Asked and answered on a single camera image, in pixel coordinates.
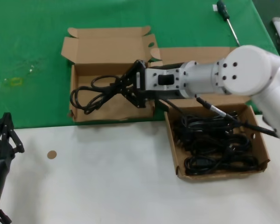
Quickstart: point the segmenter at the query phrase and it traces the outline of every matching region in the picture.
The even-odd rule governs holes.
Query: green handle
[[[226,9],[226,5],[221,0],[217,2],[217,9],[220,15],[223,17],[224,21],[230,18]]]

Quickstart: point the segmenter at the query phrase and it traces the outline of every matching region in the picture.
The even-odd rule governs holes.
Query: green tablecloth
[[[0,117],[17,128],[73,125],[70,67],[60,55],[68,27],[150,25],[159,47],[236,46],[216,0],[0,1]],[[242,45],[276,53],[251,0],[225,0]],[[154,117],[163,119],[158,111]]]

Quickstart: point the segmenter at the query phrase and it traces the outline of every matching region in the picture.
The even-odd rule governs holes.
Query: open cardboard box
[[[61,54],[72,61],[70,91],[79,86],[90,86],[93,79],[103,75],[123,75],[132,64],[140,59],[148,62],[150,50],[157,47],[154,34],[148,34],[150,27],[135,28],[69,28],[72,37],[65,37]],[[97,86],[108,86],[112,78],[96,82]],[[78,100],[87,105],[97,92],[80,91]],[[70,104],[71,116],[75,122],[89,120],[124,120],[149,118],[154,114],[154,104],[138,109],[121,94],[115,95],[99,110],[85,115],[84,111]]]
[[[152,49],[151,54],[154,58],[160,61],[151,63],[151,66],[160,66],[166,64],[197,61],[198,63],[214,63],[226,57],[234,48],[223,47],[203,47],[203,48],[164,48]],[[233,96],[233,95],[216,95],[206,94],[201,95],[201,98],[217,106],[225,112],[237,111],[241,121],[248,121],[253,125],[258,125],[253,109],[245,105],[249,97]],[[205,109],[195,99],[179,99],[171,100],[176,106],[181,108],[184,112],[188,112],[198,116],[214,116],[214,112]],[[180,113],[174,108],[169,107],[169,112],[165,113],[165,119],[168,129],[168,137],[171,145],[175,173],[179,178],[190,180],[208,180],[208,179],[229,179],[234,177],[245,177],[251,174],[263,172],[267,168],[267,163],[270,161],[266,146],[264,144],[262,135],[258,132],[247,128],[240,128],[237,131],[244,132],[244,134],[252,142],[252,154],[256,156],[259,161],[260,169],[258,171],[250,172],[217,172],[208,175],[192,175],[188,176],[185,173],[184,160],[191,156],[190,152],[186,152],[181,146],[174,142],[174,133],[172,132],[173,122],[180,117]]]

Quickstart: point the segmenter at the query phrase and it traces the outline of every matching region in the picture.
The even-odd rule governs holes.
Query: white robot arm
[[[241,46],[213,64],[148,68],[144,89],[170,99],[206,93],[250,96],[280,138],[280,57],[258,47]]]

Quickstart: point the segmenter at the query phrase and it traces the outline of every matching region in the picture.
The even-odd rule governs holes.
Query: cardboard box flap
[[[134,63],[138,59],[148,62],[151,59],[151,48],[157,47],[155,36],[138,34],[105,35],[100,38],[65,37],[61,55],[77,64]]]
[[[234,49],[230,47],[153,48],[150,53],[153,58],[162,60],[163,65],[189,61],[213,63],[226,57]]]
[[[76,38],[101,38],[101,37],[139,37],[145,36],[150,32],[150,26],[128,27],[128,28],[93,28],[77,29],[68,28],[71,36]]]
[[[232,104],[245,104],[250,100],[249,97],[236,96],[236,95],[219,95],[219,94],[203,94],[200,95],[203,100],[208,101],[214,106],[232,105]],[[179,108],[197,107],[201,106],[200,103],[193,99],[173,99],[170,100],[174,105]]]

